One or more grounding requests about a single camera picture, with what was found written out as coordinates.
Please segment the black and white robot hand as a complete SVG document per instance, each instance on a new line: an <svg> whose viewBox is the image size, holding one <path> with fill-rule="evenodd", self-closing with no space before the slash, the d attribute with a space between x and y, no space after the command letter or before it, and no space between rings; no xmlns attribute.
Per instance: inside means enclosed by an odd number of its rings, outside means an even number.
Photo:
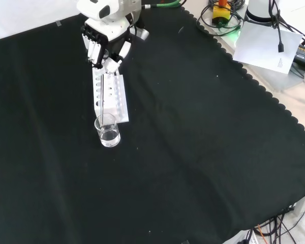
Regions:
<svg viewBox="0 0 305 244"><path fill-rule="evenodd" d="M87 61L98 75L116 73L135 39L146 40L149 36L147 30L131 21L131 15L119 20L89 18L81 28Z"/></svg>

